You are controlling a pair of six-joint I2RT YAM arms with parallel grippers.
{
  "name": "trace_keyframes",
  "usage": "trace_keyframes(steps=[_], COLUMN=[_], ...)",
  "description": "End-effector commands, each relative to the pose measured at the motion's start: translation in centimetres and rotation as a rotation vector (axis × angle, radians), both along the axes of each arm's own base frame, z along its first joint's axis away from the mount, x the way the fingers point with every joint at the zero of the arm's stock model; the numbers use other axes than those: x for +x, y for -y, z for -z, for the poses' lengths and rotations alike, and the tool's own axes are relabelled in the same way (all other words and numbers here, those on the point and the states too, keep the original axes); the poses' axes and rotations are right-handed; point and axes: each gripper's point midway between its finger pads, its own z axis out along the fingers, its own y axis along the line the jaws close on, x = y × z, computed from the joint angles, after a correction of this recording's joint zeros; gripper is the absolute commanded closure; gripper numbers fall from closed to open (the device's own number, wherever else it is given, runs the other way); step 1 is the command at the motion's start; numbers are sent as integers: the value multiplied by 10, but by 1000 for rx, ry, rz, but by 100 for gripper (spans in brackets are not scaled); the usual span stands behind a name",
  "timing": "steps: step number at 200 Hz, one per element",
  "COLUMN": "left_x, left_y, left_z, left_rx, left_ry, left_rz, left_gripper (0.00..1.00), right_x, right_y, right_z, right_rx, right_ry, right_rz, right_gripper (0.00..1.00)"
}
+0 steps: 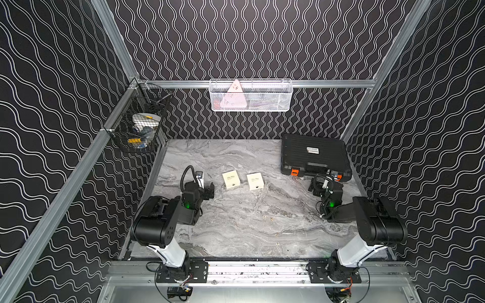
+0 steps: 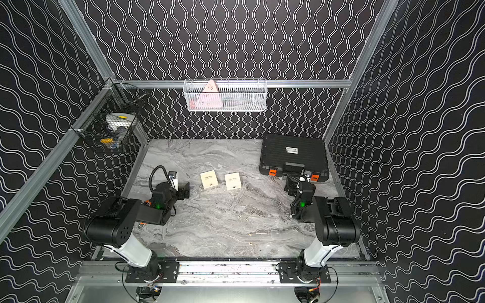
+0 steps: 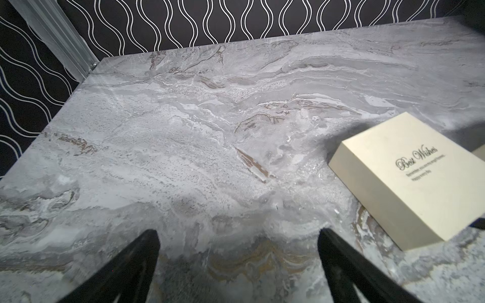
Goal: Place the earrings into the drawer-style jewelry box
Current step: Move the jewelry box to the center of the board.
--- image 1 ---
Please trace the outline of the cream drawer jewelry box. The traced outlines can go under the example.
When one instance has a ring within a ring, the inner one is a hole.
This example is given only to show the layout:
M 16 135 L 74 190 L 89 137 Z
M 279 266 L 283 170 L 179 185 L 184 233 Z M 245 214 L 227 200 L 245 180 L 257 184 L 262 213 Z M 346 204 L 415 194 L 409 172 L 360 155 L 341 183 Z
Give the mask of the cream drawer jewelry box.
M 222 174 L 222 177 L 223 177 L 226 189 L 237 188 L 241 185 L 241 180 L 236 170 L 225 172 Z

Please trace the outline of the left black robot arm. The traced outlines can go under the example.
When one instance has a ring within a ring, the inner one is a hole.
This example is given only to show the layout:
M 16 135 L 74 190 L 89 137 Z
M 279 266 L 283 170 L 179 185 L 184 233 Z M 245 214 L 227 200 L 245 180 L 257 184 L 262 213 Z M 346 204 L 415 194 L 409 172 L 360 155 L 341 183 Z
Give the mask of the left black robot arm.
M 175 240 L 177 225 L 194 226 L 203 215 L 202 202 L 214 198 L 213 183 L 207 188 L 192 181 L 182 194 L 171 199 L 151 196 L 144 202 L 132 225 L 131 235 L 152 250 L 168 268 L 184 268 L 188 253 Z

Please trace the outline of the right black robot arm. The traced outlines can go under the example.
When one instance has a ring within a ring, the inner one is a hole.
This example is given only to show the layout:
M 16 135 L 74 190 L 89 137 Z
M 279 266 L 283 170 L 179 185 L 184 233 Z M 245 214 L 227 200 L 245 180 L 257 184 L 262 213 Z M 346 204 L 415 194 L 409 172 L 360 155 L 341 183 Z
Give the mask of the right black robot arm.
M 344 204 L 343 184 L 323 174 L 311 179 L 309 191 L 320 198 L 316 210 L 321 219 L 357 224 L 357 235 L 332 253 L 330 263 L 337 268 L 358 268 L 375 253 L 407 239 L 407 227 L 386 198 L 355 196 Z

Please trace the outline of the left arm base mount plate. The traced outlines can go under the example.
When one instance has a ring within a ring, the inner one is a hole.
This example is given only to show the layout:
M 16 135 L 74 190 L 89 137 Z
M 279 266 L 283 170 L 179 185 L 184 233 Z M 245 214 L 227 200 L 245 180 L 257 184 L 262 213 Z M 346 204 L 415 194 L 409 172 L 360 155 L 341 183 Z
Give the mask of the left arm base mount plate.
M 207 282 L 208 263 L 191 261 L 180 268 L 162 265 L 156 271 L 155 281 L 162 284 L 204 284 Z

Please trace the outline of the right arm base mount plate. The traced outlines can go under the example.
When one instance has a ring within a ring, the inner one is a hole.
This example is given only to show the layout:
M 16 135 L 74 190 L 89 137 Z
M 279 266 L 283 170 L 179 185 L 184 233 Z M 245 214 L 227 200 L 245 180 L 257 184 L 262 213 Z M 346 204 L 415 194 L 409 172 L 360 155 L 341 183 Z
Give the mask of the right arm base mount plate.
M 360 284 L 362 282 L 358 268 L 348 268 L 328 262 L 309 262 L 306 265 L 312 284 Z

